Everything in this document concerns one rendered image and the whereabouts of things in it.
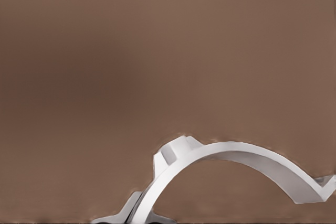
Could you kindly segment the white drainage pipe clamp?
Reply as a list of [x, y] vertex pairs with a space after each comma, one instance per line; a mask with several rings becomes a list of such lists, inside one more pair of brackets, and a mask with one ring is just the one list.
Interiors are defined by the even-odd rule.
[[91, 224], [176, 224], [153, 212], [153, 206], [172, 179], [193, 163], [226, 160], [244, 164], [276, 183], [295, 204], [325, 202], [336, 191], [336, 174], [313, 178], [292, 161], [266, 148], [244, 142], [204, 145], [182, 135], [163, 145], [153, 156], [153, 180], [144, 191], [135, 191], [121, 211], [94, 219]]

